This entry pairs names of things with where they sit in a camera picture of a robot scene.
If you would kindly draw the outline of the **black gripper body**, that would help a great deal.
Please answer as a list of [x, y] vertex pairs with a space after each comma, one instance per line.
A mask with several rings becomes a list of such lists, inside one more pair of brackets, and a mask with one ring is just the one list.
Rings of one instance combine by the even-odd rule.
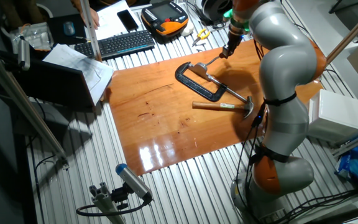
[[227, 51], [233, 52], [237, 48], [237, 46], [242, 41], [242, 33], [235, 33], [232, 31], [228, 32], [228, 43], [227, 43]]

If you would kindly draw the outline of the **person's bare hand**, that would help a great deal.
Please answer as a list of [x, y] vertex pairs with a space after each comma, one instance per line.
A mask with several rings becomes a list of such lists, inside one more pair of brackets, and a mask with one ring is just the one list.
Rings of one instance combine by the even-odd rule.
[[[98, 30], [98, 28], [100, 26], [98, 13], [92, 8], [89, 11], [91, 13], [91, 17], [92, 17], [92, 20], [93, 20], [93, 26], [94, 26], [94, 28], [96, 30]], [[86, 25], [85, 17], [84, 17], [84, 14], [83, 14], [82, 10], [80, 10], [80, 16], [81, 16], [84, 24]]]

